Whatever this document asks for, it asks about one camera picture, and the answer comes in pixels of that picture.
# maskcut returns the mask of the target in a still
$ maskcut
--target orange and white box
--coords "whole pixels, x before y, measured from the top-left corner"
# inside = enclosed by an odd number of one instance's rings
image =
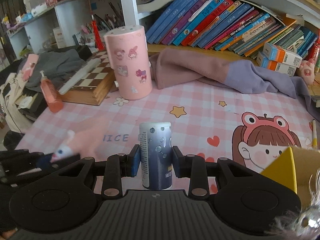
[[[287,74],[292,77],[297,70],[297,67],[290,66],[284,63],[279,63],[276,61],[269,60],[266,55],[259,51],[257,56],[257,63],[260,67],[267,68],[273,71]]]
[[[285,63],[294,67],[299,67],[302,61],[302,57],[297,53],[270,43],[264,44],[263,54],[270,60]]]

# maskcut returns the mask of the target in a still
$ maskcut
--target pens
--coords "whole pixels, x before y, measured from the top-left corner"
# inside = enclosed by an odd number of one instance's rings
[[[313,149],[318,149],[318,143],[317,143],[317,127],[316,127],[316,120],[312,120],[312,132],[313,132]]]

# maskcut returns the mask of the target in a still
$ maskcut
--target blue can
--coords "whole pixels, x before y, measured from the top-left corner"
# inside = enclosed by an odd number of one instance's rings
[[[172,185],[170,122],[144,122],[139,126],[142,185],[163,190]]]

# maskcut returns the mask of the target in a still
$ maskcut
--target pink cylindrical container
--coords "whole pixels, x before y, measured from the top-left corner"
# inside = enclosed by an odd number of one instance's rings
[[[146,97],[152,90],[144,27],[124,26],[103,36],[120,95],[128,100]]]

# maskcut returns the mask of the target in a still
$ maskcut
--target metal screw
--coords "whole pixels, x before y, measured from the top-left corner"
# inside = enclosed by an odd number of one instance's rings
[[[194,188],[191,193],[195,196],[205,196],[208,192],[204,188]]]
[[[119,194],[119,190],[117,190],[116,188],[108,188],[103,193],[106,196],[114,197]]]

